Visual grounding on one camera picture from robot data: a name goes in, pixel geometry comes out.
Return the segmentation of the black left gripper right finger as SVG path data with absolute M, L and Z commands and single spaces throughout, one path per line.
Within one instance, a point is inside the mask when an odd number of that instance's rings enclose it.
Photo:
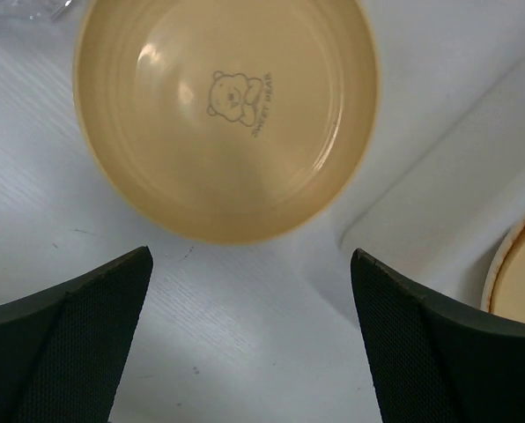
M 351 285 L 384 422 L 525 422 L 525 323 L 438 293 L 362 249 Z

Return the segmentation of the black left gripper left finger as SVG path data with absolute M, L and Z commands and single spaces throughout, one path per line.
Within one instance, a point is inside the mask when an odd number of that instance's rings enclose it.
M 151 275 L 140 247 L 0 305 L 0 422 L 107 422 Z

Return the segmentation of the yellow bear plate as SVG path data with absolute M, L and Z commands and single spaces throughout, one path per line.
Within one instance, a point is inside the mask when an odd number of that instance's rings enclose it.
M 492 260 L 481 309 L 525 323 L 525 217 L 512 226 Z
M 177 234 L 236 244 L 287 233 L 343 191 L 380 78 L 357 1 L 92 1 L 73 96 L 130 204 Z

